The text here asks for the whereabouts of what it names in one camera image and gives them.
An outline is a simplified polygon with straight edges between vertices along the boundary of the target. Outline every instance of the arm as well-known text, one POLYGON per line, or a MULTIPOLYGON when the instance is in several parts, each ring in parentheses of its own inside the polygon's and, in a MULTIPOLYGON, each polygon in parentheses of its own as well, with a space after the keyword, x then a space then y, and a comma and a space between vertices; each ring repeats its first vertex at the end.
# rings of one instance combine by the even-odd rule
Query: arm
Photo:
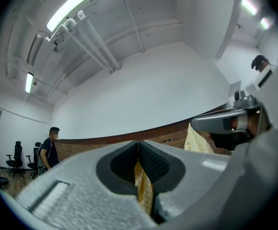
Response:
POLYGON ((45 149, 41 150, 40 156, 41 156, 42 162, 45 164, 47 169, 50 170, 51 166, 49 166, 49 164, 48 164, 48 161, 47 161, 47 158, 46 158, 46 150, 45 149))

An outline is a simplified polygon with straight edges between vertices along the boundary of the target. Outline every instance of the fluorescent light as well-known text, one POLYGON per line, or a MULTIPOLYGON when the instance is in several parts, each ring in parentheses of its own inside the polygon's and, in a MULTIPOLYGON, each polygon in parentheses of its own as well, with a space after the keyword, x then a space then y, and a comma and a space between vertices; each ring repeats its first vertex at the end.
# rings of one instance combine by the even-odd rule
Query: fluorescent light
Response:
POLYGON ((257 9, 248 0, 242 0, 242 5, 246 7, 253 15, 257 13, 257 9))
POLYGON ((84 0, 67 0, 49 20, 46 27, 52 32, 56 29, 59 23, 65 18, 74 8, 76 8, 84 0))
POLYGON ((30 89, 32 87, 32 82, 33 82, 33 74, 28 72, 27 73, 27 79, 26 79, 26 87, 25 87, 25 91, 27 93, 30 93, 30 89))
POLYGON ((269 22, 267 21, 266 18, 263 18, 263 19, 261 20, 261 24, 263 25, 263 27, 264 27, 265 29, 269 28, 269 22))

